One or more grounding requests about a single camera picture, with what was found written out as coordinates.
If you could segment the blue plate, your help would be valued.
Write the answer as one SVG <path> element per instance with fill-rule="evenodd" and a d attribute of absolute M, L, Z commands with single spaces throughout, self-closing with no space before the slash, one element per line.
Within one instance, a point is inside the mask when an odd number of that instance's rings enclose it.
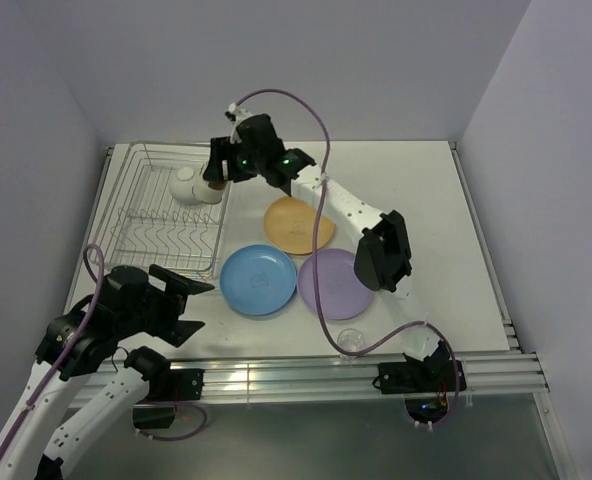
<path fill-rule="evenodd" d="M 248 316 L 274 314 L 296 290 L 297 269 L 281 250 L 254 244 L 236 250 L 224 262 L 219 287 L 227 305 Z"/>

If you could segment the steel cup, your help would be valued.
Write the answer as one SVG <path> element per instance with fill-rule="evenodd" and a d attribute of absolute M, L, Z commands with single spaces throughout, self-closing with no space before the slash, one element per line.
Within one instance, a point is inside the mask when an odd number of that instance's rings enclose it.
<path fill-rule="evenodd" d="M 222 201 L 226 187 L 226 183 L 210 183 L 198 178 L 194 181 L 192 193 L 201 203 L 214 205 Z"/>

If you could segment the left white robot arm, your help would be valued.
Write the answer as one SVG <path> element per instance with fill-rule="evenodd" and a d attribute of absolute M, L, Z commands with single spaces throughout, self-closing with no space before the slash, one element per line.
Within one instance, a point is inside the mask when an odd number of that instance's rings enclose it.
<path fill-rule="evenodd" d="M 53 320 L 36 351 L 24 396 L 0 433 L 0 469 L 14 469 L 28 450 L 21 437 L 67 408 L 120 341 L 145 333 L 179 347 L 204 324 L 182 321 L 187 299 L 214 286 L 152 265 L 99 272 L 94 294 Z"/>

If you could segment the white ceramic bowl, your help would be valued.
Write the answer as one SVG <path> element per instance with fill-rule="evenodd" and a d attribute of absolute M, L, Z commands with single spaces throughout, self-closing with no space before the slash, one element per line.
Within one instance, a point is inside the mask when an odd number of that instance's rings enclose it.
<path fill-rule="evenodd" d="M 195 169 L 186 166 L 175 169 L 168 182 L 168 190 L 172 198 L 181 205 L 192 206 L 200 201 L 194 194 Z"/>

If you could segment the clear glass cup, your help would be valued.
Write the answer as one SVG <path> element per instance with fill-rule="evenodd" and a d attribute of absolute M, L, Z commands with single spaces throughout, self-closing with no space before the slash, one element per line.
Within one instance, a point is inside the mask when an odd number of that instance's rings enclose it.
<path fill-rule="evenodd" d="M 347 328 L 339 333 L 337 345 L 344 350 L 344 353 L 340 354 L 341 358 L 347 361 L 353 361 L 357 358 L 356 353 L 366 347 L 366 342 L 359 330 Z"/>

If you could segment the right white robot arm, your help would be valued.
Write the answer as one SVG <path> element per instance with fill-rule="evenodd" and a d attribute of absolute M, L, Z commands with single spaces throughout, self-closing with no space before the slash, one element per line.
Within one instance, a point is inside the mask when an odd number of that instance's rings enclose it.
<path fill-rule="evenodd" d="M 194 188 L 198 198 L 209 203 L 216 199 L 216 191 L 227 184 L 261 177 L 269 186 L 314 207 L 314 227 L 318 228 L 325 216 L 348 235 L 356 247 L 353 270 L 357 279 L 379 295 L 399 324 L 375 344 L 356 352 L 334 341 L 323 317 L 318 234 L 313 233 L 315 309 L 332 348 L 342 355 L 364 356 L 405 331 L 423 328 L 452 352 L 445 335 L 427 321 L 426 313 L 416 306 L 405 307 L 395 296 L 399 285 L 405 294 L 411 293 L 411 246 L 403 216 L 396 210 L 385 213 L 368 205 L 331 179 L 324 161 L 316 162 L 299 148 L 286 148 L 269 115 L 252 114 L 235 106 L 226 117 L 232 123 L 231 134 L 210 140 L 209 159 Z"/>

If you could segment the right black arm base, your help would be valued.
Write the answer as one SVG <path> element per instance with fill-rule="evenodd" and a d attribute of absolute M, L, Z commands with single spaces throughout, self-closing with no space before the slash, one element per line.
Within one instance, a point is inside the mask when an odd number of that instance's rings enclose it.
<path fill-rule="evenodd" d="M 403 358 L 380 363 L 372 387 L 383 395 L 418 395 L 405 400 L 410 418 L 422 424 L 440 421 L 449 411 L 449 396 L 467 388 L 462 363 L 453 360 L 442 342 L 422 360 L 407 354 Z"/>

